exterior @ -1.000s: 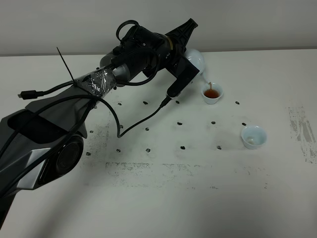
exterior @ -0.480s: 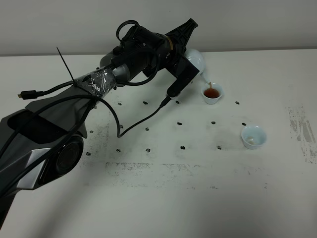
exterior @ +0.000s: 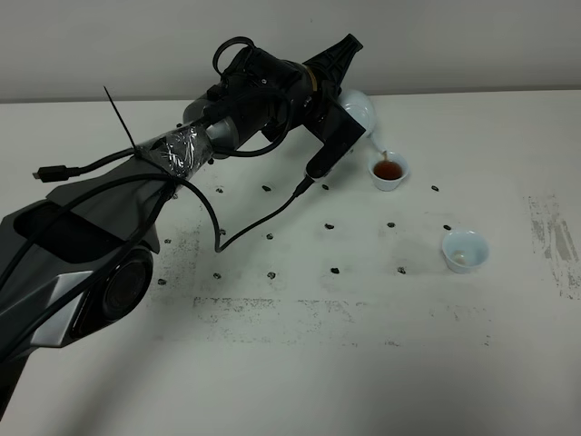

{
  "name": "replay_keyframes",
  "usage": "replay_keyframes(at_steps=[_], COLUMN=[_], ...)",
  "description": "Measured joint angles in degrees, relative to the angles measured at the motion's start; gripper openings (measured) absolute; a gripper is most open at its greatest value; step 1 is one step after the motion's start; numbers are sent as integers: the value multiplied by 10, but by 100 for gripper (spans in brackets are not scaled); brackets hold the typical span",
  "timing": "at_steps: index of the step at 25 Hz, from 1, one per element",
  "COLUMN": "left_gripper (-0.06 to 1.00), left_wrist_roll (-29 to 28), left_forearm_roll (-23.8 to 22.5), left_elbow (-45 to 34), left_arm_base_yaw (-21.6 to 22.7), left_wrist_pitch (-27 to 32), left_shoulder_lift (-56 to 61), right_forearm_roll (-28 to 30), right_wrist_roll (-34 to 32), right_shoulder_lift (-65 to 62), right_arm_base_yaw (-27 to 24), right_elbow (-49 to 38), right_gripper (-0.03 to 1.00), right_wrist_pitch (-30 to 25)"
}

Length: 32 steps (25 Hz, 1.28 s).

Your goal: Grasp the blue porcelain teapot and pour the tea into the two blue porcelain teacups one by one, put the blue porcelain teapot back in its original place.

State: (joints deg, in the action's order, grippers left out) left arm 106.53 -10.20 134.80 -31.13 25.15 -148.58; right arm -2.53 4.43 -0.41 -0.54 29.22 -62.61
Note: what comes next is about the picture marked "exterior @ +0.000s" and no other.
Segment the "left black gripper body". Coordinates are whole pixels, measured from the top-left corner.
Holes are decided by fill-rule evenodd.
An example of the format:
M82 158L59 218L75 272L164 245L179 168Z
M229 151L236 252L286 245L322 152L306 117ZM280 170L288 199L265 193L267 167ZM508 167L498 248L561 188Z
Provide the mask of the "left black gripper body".
M226 150L238 150L261 132L277 147L288 132L324 114L339 102L341 86L317 84L303 65L259 47L244 47L224 69L224 122L231 137Z

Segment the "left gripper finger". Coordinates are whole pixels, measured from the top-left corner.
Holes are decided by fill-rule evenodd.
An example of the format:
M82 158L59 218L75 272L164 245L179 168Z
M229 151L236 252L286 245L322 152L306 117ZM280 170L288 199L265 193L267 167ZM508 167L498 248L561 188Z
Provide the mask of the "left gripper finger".
M341 86L355 54L362 48L362 43L354 35L348 34L335 45L305 61L303 65L314 74L317 84L329 82L334 86Z

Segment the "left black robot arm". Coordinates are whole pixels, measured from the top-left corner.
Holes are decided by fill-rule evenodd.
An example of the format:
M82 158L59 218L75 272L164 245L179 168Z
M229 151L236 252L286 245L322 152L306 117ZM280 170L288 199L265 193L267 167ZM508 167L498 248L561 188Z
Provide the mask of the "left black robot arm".
M83 167L38 169L54 189L1 222L1 403L7 405L30 354L63 348L130 313L153 277L155 229L165 204L206 163L258 157L302 126L321 148L295 196L324 178L364 134L341 106L341 84L361 49L353 35L296 63L250 38L219 82L171 131Z

